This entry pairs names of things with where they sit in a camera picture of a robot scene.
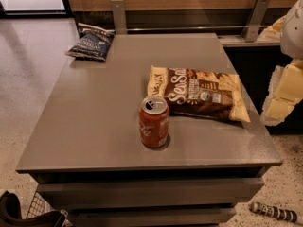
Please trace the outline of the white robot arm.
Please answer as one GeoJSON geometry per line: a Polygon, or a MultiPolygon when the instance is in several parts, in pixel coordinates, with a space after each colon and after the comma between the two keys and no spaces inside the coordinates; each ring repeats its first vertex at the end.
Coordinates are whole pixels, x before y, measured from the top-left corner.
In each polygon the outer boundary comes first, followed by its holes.
{"type": "Polygon", "coordinates": [[[276,126],[284,122],[303,99],[303,0],[297,0],[288,13],[266,28],[261,36],[279,37],[281,52],[292,59],[285,67],[275,68],[262,106],[262,123],[276,126]]]}

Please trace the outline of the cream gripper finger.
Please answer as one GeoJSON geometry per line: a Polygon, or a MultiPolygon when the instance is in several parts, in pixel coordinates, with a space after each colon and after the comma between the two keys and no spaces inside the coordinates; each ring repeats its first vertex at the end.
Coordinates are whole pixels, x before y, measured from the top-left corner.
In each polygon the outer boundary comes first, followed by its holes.
{"type": "Polygon", "coordinates": [[[282,16],[277,19],[272,25],[265,28],[260,33],[260,37],[268,40],[279,40],[285,18],[286,16],[282,16]]]}
{"type": "Polygon", "coordinates": [[[277,66],[268,92],[260,118],[264,125],[276,126],[303,100],[303,61],[292,60],[286,67],[277,66]]]}

